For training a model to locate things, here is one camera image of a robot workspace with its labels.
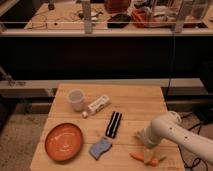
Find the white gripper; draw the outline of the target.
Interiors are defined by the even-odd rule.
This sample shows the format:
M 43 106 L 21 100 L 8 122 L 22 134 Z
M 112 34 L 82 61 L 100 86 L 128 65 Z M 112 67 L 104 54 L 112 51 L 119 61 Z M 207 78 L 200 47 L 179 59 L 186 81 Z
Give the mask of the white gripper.
M 143 155 L 144 163 L 148 164 L 154 156 L 154 151 L 152 150 L 152 148 L 156 147 L 160 143 L 160 141 L 154 139 L 147 128 L 144 128 L 141 131 L 137 131 L 134 134 L 134 137 L 140 140 L 146 147 L 143 151 Z

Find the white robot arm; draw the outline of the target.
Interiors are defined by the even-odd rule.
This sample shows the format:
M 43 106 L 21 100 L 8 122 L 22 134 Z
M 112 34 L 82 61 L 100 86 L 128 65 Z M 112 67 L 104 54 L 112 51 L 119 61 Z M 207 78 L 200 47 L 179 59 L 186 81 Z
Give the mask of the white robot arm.
M 213 165 L 213 140 L 182 128 L 181 122 L 177 112 L 168 111 L 152 119 L 141 131 L 137 131 L 136 137 L 148 149 L 155 148 L 163 139 L 172 141 Z

